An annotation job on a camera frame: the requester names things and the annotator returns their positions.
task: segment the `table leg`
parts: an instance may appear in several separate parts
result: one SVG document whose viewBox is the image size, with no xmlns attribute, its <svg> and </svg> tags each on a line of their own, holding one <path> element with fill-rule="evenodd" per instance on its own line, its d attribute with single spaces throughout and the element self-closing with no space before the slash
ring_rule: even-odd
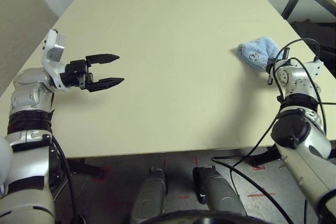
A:
<svg viewBox="0 0 336 224">
<path fill-rule="evenodd" d="M 289 0 L 285 9 L 283 10 L 283 12 L 281 13 L 282 17 L 284 19 L 288 19 L 289 15 L 292 13 L 294 7 L 296 6 L 296 4 L 298 3 L 299 0 Z"/>
<path fill-rule="evenodd" d="M 79 162 L 68 158 L 67 161 L 71 172 L 87 174 L 96 179 L 102 179 L 105 176 L 105 170 L 101 167 L 88 165 L 84 162 Z"/>
<path fill-rule="evenodd" d="M 250 156 L 247 160 L 247 162 L 252 166 L 259 166 L 268 162 L 272 162 L 275 160 L 281 159 L 281 155 L 276 148 L 275 145 L 273 145 L 270 149 L 268 149 L 266 152 L 261 153 L 259 155 Z"/>
</svg>

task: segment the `floor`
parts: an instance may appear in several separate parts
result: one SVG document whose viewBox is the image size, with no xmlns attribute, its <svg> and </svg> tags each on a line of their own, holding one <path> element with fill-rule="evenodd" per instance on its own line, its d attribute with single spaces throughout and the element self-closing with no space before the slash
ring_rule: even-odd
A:
<svg viewBox="0 0 336 224">
<path fill-rule="evenodd" d="M 265 149 L 260 147 L 256 153 L 262 153 Z M 73 174 L 79 212 L 86 217 L 88 223 L 123 223 L 132 209 L 142 181 L 152 166 L 163 168 L 168 176 L 169 192 L 165 198 L 165 212 L 207 209 L 206 205 L 201 205 L 196 199 L 192 179 L 193 168 L 215 165 L 211 161 L 212 156 L 244 155 L 248 151 L 192 151 L 86 158 L 86 163 L 108 167 L 110 172 L 106 180 Z M 229 164 L 234 164 L 237 160 L 227 159 Z M 219 165 L 216 165 L 216 168 L 230 182 L 229 170 Z M 271 193 L 294 223 L 303 222 L 304 197 L 281 160 L 259 168 L 241 163 L 238 168 Z M 257 189 L 238 175 L 234 175 L 234 181 L 248 215 L 272 223 L 286 223 L 278 210 L 265 196 L 260 195 Z M 56 198 L 55 206 L 57 220 L 70 223 L 72 210 L 68 185 Z M 307 223 L 317 222 L 317 216 L 309 206 Z"/>
</svg>

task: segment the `blue towel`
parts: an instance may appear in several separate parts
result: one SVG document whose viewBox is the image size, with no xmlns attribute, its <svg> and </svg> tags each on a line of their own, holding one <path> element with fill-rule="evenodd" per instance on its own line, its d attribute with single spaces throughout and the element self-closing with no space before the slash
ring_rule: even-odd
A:
<svg viewBox="0 0 336 224">
<path fill-rule="evenodd" d="M 269 37 L 261 37 L 238 46 L 237 52 L 250 66 L 265 71 L 268 59 L 274 59 L 279 49 Z"/>
</svg>

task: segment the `black cable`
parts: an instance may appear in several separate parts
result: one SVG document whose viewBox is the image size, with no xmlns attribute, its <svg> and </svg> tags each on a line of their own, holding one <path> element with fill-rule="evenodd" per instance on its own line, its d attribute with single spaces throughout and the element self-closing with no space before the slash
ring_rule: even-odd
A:
<svg viewBox="0 0 336 224">
<path fill-rule="evenodd" d="M 268 127 L 268 129 L 265 131 L 265 133 L 262 135 L 262 137 L 259 139 L 259 141 L 257 142 L 257 144 L 252 148 L 252 150 L 247 153 L 241 160 L 239 160 L 236 164 L 233 165 L 233 167 L 239 165 L 242 161 L 244 161 L 249 155 L 252 154 L 252 152 L 255 151 L 255 149 L 259 146 L 259 144 L 262 142 L 262 140 L 265 138 L 265 136 L 267 135 L 267 133 L 271 130 L 271 128 L 273 127 L 273 125 L 275 124 L 277 120 L 277 116 L 274 117 L 273 121 L 271 122 L 270 126 Z M 236 185 L 233 181 L 233 178 L 232 178 L 232 170 L 230 169 L 230 178 L 231 178 L 231 182 L 232 182 L 232 185 L 233 185 L 233 188 L 236 192 L 236 194 L 239 196 L 239 193 L 238 193 L 238 190 L 236 188 Z"/>
<path fill-rule="evenodd" d="M 301 38 L 301 39 L 293 40 L 292 42 L 288 43 L 287 45 L 285 45 L 278 52 L 278 54 L 277 54 L 277 56 L 275 57 L 275 60 L 274 60 L 274 66 L 276 65 L 277 60 L 278 60 L 280 54 L 282 53 L 282 51 L 284 51 L 285 48 L 289 47 L 290 45 L 292 45 L 293 43 L 296 43 L 298 41 L 311 41 L 311 42 L 315 43 L 315 45 L 316 45 L 316 52 L 315 52 L 314 61 L 320 59 L 320 44 L 316 40 L 311 39 L 311 38 Z M 276 85 L 277 85 L 277 87 L 279 89 L 279 92 L 280 92 L 280 101 L 282 102 L 284 100 L 284 95 L 283 95 L 284 93 L 282 92 L 281 86 L 280 86 L 280 84 L 278 82 L 278 79 L 277 79 L 277 77 L 275 75 L 275 68 L 273 67 L 272 70 L 273 70 L 272 71 L 272 73 L 273 73 L 273 79 L 274 79 L 274 81 L 275 81 L 275 83 L 276 83 Z"/>
<path fill-rule="evenodd" d="M 75 198 L 75 192 L 73 191 L 73 186 L 72 186 L 72 180 L 71 180 L 71 174 L 70 174 L 70 168 L 69 168 L 69 164 L 67 161 L 67 158 L 64 155 L 64 152 L 61 148 L 61 146 L 59 145 L 59 143 L 57 142 L 56 138 L 54 136 L 52 136 L 53 139 L 53 143 L 56 146 L 60 156 L 61 156 L 61 160 L 64 163 L 65 166 L 65 172 L 67 174 L 68 177 L 68 184 L 69 184 L 69 190 L 70 190 L 70 196 L 71 196 L 71 203 L 72 203 L 72 212 L 73 212 L 73 218 L 75 220 L 75 224 L 78 224 L 78 210 L 77 210 L 77 204 L 76 204 L 76 198 Z"/>
<path fill-rule="evenodd" d="M 292 57 L 290 58 L 289 60 L 296 60 L 301 66 L 302 68 L 304 69 L 304 71 L 306 72 L 307 76 L 308 76 L 308 79 L 310 80 L 311 82 L 311 85 L 313 86 L 314 88 L 314 91 L 316 93 L 316 97 L 317 97 L 317 100 L 320 104 L 320 108 L 321 108 L 321 114 L 322 114 L 322 118 L 323 118 L 323 130 L 324 130 L 324 134 L 327 135 L 327 121 L 326 121 L 326 117 L 325 117 L 325 113 L 324 113 L 324 108 L 323 108 L 323 104 L 322 104 L 322 101 L 321 101 L 321 97 L 320 97 L 320 94 L 314 84 L 314 81 L 313 79 L 311 78 L 308 70 L 306 69 L 306 67 L 304 66 L 304 64 L 296 57 Z"/>
<path fill-rule="evenodd" d="M 307 224 L 307 200 L 304 200 L 305 208 L 303 209 L 303 224 Z"/>
<path fill-rule="evenodd" d="M 250 179 L 248 176 L 246 176 L 244 173 L 242 173 L 241 171 L 237 170 L 236 168 L 221 162 L 221 161 L 217 161 L 214 158 L 211 159 L 213 162 L 223 165 L 227 168 L 229 168 L 230 170 L 233 170 L 235 173 L 237 173 L 239 176 L 243 177 L 245 180 L 247 180 L 250 184 L 252 184 L 254 187 L 256 187 L 260 192 L 262 192 L 272 203 L 273 205 L 279 210 L 279 212 L 282 214 L 282 216 L 287 220 L 287 222 L 289 224 L 294 224 L 293 221 L 289 218 L 289 216 L 287 215 L 287 213 L 284 211 L 284 209 L 277 203 L 277 201 L 270 196 L 270 194 L 268 192 L 266 192 L 261 186 L 259 186 L 256 182 L 254 182 L 252 179 Z"/>
</svg>

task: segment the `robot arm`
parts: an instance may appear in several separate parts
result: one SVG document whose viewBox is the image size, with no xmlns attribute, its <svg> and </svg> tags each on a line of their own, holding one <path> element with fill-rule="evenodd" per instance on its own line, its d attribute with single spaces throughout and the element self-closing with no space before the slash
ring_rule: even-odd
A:
<svg viewBox="0 0 336 224">
<path fill-rule="evenodd" d="M 64 37 L 50 30 L 45 41 L 43 68 L 20 72 L 14 79 L 7 136 L 13 150 L 11 166 L 1 162 L 1 223 L 54 223 L 54 202 L 49 190 L 60 180 L 60 160 L 52 141 L 51 105 L 54 92 L 77 86 L 90 92 L 119 84 L 123 78 L 93 81 L 89 67 L 109 63 L 118 56 L 86 56 L 86 60 L 60 61 Z"/>
<path fill-rule="evenodd" d="M 323 62 L 315 60 L 304 65 L 314 78 Z M 336 166 L 326 160 L 331 144 L 317 113 L 317 94 L 305 70 L 295 60 L 281 60 L 274 67 L 286 94 L 271 137 L 316 214 L 323 220 L 335 221 Z M 320 92 L 320 87 L 316 83 L 315 86 Z"/>
</svg>

